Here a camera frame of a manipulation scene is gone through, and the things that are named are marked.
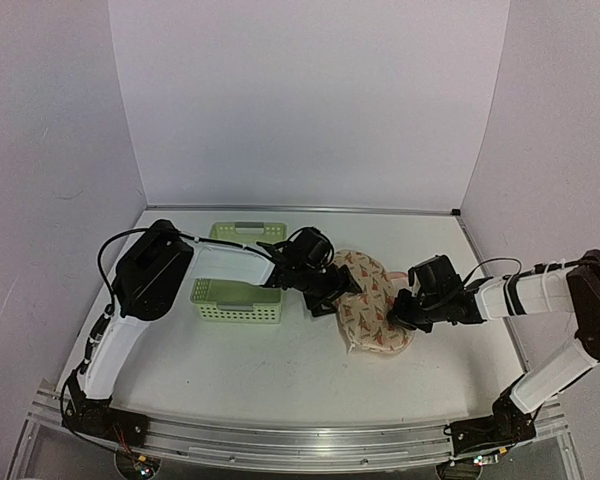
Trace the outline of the patterned beige laundry bag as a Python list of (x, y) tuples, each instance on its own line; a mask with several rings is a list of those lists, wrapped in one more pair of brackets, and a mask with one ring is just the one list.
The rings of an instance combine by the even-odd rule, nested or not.
[(336, 313), (340, 333), (348, 352), (395, 355), (404, 351), (415, 333), (387, 322), (397, 292), (408, 287), (408, 280), (390, 281), (378, 260), (356, 250), (339, 250), (334, 263), (346, 265), (363, 289), (358, 295), (342, 295)]

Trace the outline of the green plastic basket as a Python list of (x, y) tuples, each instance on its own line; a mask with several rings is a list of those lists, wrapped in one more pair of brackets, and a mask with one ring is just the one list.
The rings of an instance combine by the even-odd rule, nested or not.
[(263, 256), (260, 243), (276, 244), (287, 238), (280, 222), (216, 222), (210, 230), (213, 244), (196, 249), (190, 300), (200, 316), (211, 322), (278, 324), (282, 291), (265, 284), (273, 264)]

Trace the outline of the pink bra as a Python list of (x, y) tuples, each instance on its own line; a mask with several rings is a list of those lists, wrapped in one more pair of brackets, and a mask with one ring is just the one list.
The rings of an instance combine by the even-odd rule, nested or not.
[(390, 281), (404, 281), (404, 282), (406, 282), (408, 280), (408, 275), (407, 275), (406, 272), (393, 271), (393, 272), (388, 272), (387, 273), (387, 278)]

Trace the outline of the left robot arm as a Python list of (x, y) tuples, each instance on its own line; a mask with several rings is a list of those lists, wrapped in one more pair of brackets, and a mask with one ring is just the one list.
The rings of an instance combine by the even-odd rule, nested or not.
[(335, 264), (331, 241), (314, 227), (281, 242), (253, 245), (186, 234), (166, 219), (134, 233), (138, 238), (118, 261), (115, 277), (104, 281), (109, 303), (66, 381), (72, 400), (79, 402), (74, 417), (94, 437), (114, 428), (112, 411), (101, 403), (110, 402), (135, 344), (170, 312), (186, 280), (297, 290), (315, 317), (333, 313), (341, 296), (362, 291), (350, 270)]

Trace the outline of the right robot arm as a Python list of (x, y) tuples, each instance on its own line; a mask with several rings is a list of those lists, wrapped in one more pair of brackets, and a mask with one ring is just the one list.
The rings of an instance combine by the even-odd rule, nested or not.
[(484, 420), (484, 435), (504, 443), (522, 427), (522, 414), (535, 412), (600, 366), (600, 250), (484, 277), (474, 271), (460, 276), (447, 256), (436, 255), (408, 270), (407, 285), (399, 290), (387, 320), (429, 333), (437, 323), (479, 325), (555, 313), (575, 318), (572, 340), (516, 381), (504, 395), (508, 404)]

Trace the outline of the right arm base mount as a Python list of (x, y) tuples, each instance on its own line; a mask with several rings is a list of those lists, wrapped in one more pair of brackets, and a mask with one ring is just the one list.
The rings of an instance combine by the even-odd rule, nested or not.
[(510, 386), (499, 395), (490, 415), (454, 421), (444, 427), (455, 457), (509, 448), (535, 438), (540, 408), (522, 410), (514, 403), (512, 390)]

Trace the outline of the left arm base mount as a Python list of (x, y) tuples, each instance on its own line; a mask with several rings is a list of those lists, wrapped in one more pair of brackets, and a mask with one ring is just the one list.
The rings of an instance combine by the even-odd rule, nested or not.
[(142, 447), (149, 418), (146, 415), (113, 408), (111, 399), (94, 400), (81, 389), (78, 373), (72, 371), (59, 396), (62, 424), (81, 437), (116, 442), (122, 447)]

